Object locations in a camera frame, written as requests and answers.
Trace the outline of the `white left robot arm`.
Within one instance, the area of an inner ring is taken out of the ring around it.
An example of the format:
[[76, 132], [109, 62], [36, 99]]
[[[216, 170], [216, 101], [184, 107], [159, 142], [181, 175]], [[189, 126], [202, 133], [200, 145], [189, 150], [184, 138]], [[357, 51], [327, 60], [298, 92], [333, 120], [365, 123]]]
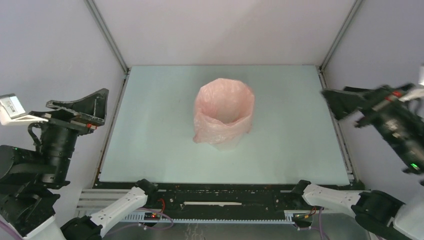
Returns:
[[0, 147], [0, 214], [17, 240], [100, 240], [124, 217], [158, 202], [157, 187], [137, 181], [123, 197], [98, 212], [56, 222], [55, 190], [69, 184], [67, 173], [77, 138], [105, 124], [109, 90], [74, 101], [50, 100], [47, 111], [26, 112], [13, 93], [0, 97], [0, 123], [22, 125], [35, 149]]

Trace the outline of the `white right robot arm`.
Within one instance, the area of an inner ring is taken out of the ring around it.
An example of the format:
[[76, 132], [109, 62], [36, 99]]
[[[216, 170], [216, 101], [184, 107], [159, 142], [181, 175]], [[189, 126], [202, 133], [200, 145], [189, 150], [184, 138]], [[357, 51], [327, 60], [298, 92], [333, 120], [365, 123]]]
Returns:
[[[424, 174], [424, 88], [408, 83], [399, 87], [382, 85], [374, 89], [346, 86], [325, 88], [322, 96], [334, 118], [346, 119], [361, 113], [354, 127], [373, 127], [389, 149], [402, 161], [401, 172], [409, 176]], [[292, 189], [291, 204], [297, 209], [317, 206], [352, 217], [368, 232], [385, 240], [421, 240], [424, 237], [424, 182], [395, 190], [398, 174], [374, 172], [381, 185], [350, 192], [300, 180]]]

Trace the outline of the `pink plastic trash bag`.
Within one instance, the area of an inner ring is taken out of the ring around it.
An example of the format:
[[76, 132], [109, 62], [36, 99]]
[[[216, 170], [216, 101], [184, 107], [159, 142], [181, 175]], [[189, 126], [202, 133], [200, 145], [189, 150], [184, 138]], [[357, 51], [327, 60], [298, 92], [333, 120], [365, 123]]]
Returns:
[[199, 89], [193, 106], [196, 144], [208, 144], [219, 151], [237, 147], [253, 126], [256, 97], [246, 83], [217, 78]]

